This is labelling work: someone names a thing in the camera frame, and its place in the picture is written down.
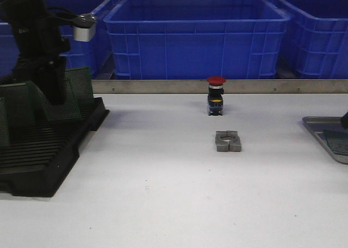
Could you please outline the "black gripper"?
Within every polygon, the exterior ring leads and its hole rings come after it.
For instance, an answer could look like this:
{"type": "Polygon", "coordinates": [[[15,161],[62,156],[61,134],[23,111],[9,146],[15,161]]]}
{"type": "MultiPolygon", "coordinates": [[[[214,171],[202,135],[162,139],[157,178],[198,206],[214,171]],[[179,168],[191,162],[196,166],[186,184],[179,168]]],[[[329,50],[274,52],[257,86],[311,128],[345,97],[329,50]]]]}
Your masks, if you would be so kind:
{"type": "Polygon", "coordinates": [[[65,102],[66,58],[70,42],[60,26],[71,24],[70,13],[8,13],[19,55],[12,74],[18,82],[36,81],[53,105],[65,102]]]}

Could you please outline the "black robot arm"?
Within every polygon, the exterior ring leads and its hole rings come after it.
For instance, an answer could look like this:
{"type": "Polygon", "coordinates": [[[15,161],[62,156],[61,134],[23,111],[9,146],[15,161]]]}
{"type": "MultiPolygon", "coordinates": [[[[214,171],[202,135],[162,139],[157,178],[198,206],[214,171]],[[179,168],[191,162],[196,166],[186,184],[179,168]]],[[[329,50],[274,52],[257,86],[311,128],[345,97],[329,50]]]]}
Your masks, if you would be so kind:
{"type": "Polygon", "coordinates": [[[1,19],[8,22],[19,56],[12,74],[17,82],[32,81],[53,105],[66,100],[66,59],[70,50],[57,18],[45,0],[1,0],[1,19]]]}

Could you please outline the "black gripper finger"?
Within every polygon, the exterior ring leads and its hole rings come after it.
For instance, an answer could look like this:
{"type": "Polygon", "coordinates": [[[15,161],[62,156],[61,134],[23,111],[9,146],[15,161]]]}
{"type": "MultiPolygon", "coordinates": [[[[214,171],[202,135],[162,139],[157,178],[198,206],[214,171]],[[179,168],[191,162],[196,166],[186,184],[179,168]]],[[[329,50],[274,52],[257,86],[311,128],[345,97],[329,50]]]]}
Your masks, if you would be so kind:
{"type": "Polygon", "coordinates": [[[340,123],[344,129],[348,129],[348,113],[340,118],[340,123]]]}

